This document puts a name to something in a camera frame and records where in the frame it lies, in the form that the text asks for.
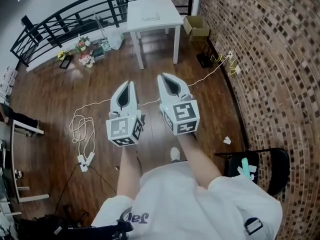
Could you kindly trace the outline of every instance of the brick wall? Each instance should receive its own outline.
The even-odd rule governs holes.
[[[276,198],[277,239],[309,240],[320,232],[320,0],[201,0],[218,53],[234,50],[242,70],[230,75],[250,147],[282,147],[289,183]],[[260,156],[259,185],[270,180]]]

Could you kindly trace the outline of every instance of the plastic bag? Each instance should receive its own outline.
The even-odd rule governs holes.
[[[119,50],[125,39],[124,34],[119,32],[110,32],[106,35],[106,37],[108,39],[110,47],[114,50]]]

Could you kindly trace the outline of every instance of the white cable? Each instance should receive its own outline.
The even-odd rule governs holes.
[[[188,87],[189,87],[189,86],[194,86],[195,84],[197,84],[197,83],[205,80],[208,76],[210,76],[211,74],[213,74],[227,59],[228,59],[228,57],[226,57],[226,58],[221,62],[221,64],[219,64],[219,65],[216,67],[216,69],[215,69],[214,71],[212,71],[211,73],[207,74],[204,78],[196,81],[195,83],[189,84]],[[96,143],[95,143],[95,142],[96,142],[95,123],[94,123],[94,119],[93,119],[92,117],[84,117],[84,116],[81,115],[81,114],[77,114],[77,115],[76,115],[76,113],[77,113],[77,111],[82,110],[82,109],[85,108],[85,107],[88,107],[88,106],[91,106],[91,105],[95,105],[95,104],[101,104],[101,103],[103,103],[103,102],[108,102],[108,101],[110,101],[110,100],[111,100],[111,99],[105,99],[105,100],[100,101],[100,102],[94,102],[94,103],[91,103],[91,104],[88,104],[88,105],[84,105],[83,107],[80,107],[80,108],[78,108],[76,111],[74,111],[73,118],[72,118],[72,120],[71,120],[71,122],[70,122],[70,125],[69,125],[69,131],[72,132],[72,136],[73,136],[73,138],[72,138],[72,143],[75,143],[75,144],[78,143],[78,153],[79,153],[79,156],[81,155],[81,152],[80,152],[80,147],[81,147],[81,145],[80,145],[80,143],[81,143],[82,141],[84,141],[85,138],[86,138],[86,136],[87,136],[87,122],[91,122],[91,123],[92,123],[92,127],[93,127],[93,131],[92,131],[89,139],[87,140],[87,142],[86,142],[86,144],[84,145],[84,148],[83,148],[83,156],[85,157],[85,159],[87,159],[86,153],[85,153],[86,147],[87,147],[87,145],[88,145],[88,143],[89,143],[89,141],[90,141],[90,139],[91,139],[92,136],[93,136],[93,150],[92,150],[92,152],[95,152],[95,148],[96,148]],[[138,104],[138,106],[144,106],[144,105],[147,105],[147,104],[150,104],[150,103],[155,103],[155,102],[158,102],[158,101],[160,101],[160,98],[158,98],[157,100],[154,100],[154,101],[149,101],[149,102],[144,103],[144,104]],[[79,122],[78,122],[78,128],[74,129],[74,121],[75,121],[75,118],[76,118],[76,117],[80,117],[81,119],[80,119]],[[81,136],[81,131],[80,131],[80,129],[81,129],[81,127],[82,127],[83,125],[84,125],[84,137]],[[76,137],[75,137],[75,132],[76,132],[76,131],[79,131],[79,138],[76,138]]]
[[[228,59],[228,57],[226,57],[226,58],[224,59],[224,61],[222,61],[221,64],[219,64],[219,66],[217,66],[214,71],[212,71],[211,73],[207,74],[204,78],[196,81],[195,83],[189,84],[188,87],[189,87],[189,86],[194,86],[196,83],[199,83],[200,81],[205,80],[208,76],[210,76],[211,74],[213,74],[227,59]]]
[[[155,100],[155,101],[149,101],[149,102],[147,102],[147,103],[144,103],[144,104],[138,104],[138,106],[144,106],[144,105],[147,105],[147,104],[149,104],[149,103],[155,103],[155,102],[158,102],[158,101],[160,101],[160,98],[158,98],[157,100]]]
[[[222,61],[221,64],[219,64],[219,66],[217,66],[214,71],[212,71],[211,73],[207,74],[204,78],[196,81],[195,83],[189,84],[188,87],[189,87],[189,86],[194,86],[196,83],[199,83],[200,81],[205,80],[208,76],[210,76],[211,74],[213,74],[227,59],[228,59],[228,57],[226,57],[226,58],[224,59],[224,61]],[[150,101],[150,102],[147,102],[147,103],[144,103],[144,104],[141,104],[141,105],[138,104],[138,106],[144,106],[144,105],[147,105],[147,104],[149,104],[149,103],[155,103],[155,102],[158,102],[158,101],[160,101],[160,98],[158,98],[158,99],[155,100],[155,101]]]
[[[73,118],[69,124],[69,131],[72,132],[72,143],[78,143],[78,154],[79,156],[81,155],[81,152],[80,152],[80,144],[82,141],[85,140],[86,136],[87,136],[87,122],[91,122],[92,123],[92,127],[93,127],[93,131],[89,137],[89,139],[87,140],[86,144],[84,145],[84,149],[83,149],[83,156],[85,157],[85,159],[87,159],[86,157],[86,147],[91,139],[91,137],[93,136],[93,150],[92,152],[94,153],[95,152],[95,148],[96,148],[96,131],[95,131],[95,122],[94,122],[94,119],[92,117],[84,117],[83,115],[81,114],[77,114],[77,111],[79,110],[82,110],[83,108],[85,107],[88,107],[88,106],[91,106],[91,105],[94,105],[94,104],[101,104],[103,102],[107,102],[107,101],[110,101],[111,99],[105,99],[101,102],[94,102],[94,103],[91,103],[91,104],[88,104],[88,105],[84,105],[83,107],[80,107],[78,108],[76,111],[74,111],[74,114],[73,114]],[[81,119],[79,120],[79,123],[78,123],[78,128],[74,129],[74,121],[75,121],[75,118],[76,117],[80,117]],[[84,125],[84,137],[81,136],[81,127]],[[75,132],[76,131],[79,131],[79,138],[76,138],[75,136]]]

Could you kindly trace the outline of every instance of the black chair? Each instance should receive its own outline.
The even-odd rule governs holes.
[[[249,165],[256,166],[256,172],[253,173],[253,182],[258,182],[259,172],[259,154],[261,152],[270,152],[271,154],[271,180],[267,193],[271,196],[279,194],[287,185],[290,174],[290,158],[288,153],[279,147],[262,150],[247,150],[243,152],[216,153],[215,156],[225,158],[224,175],[235,177],[240,175],[238,167],[242,168],[241,160],[248,159]]]

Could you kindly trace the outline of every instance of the fiducial marker cube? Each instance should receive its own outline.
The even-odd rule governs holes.
[[[137,144],[143,129],[138,115],[117,117],[105,121],[108,140],[118,147]]]
[[[198,129],[200,115],[196,100],[161,103],[160,110],[174,135],[192,133]]]

